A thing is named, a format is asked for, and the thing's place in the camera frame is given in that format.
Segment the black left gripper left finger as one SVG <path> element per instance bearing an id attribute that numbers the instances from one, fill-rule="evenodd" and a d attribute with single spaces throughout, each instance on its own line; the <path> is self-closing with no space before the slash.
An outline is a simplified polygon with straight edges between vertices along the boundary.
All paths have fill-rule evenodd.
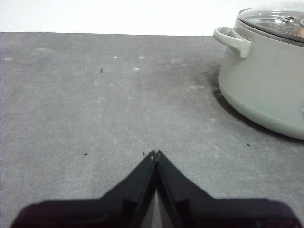
<path id="1" fill-rule="evenodd" d="M 139 228 L 155 193 L 156 151 L 97 199 L 54 200 L 24 207 L 13 228 Z"/>

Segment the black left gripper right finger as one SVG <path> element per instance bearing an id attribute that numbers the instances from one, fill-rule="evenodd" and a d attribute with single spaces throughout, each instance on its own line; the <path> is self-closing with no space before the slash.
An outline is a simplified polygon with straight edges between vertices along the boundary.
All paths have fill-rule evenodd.
<path id="1" fill-rule="evenodd" d="M 269 199 L 216 199 L 155 153 L 157 191 L 175 228 L 300 228 L 285 203 Z"/>

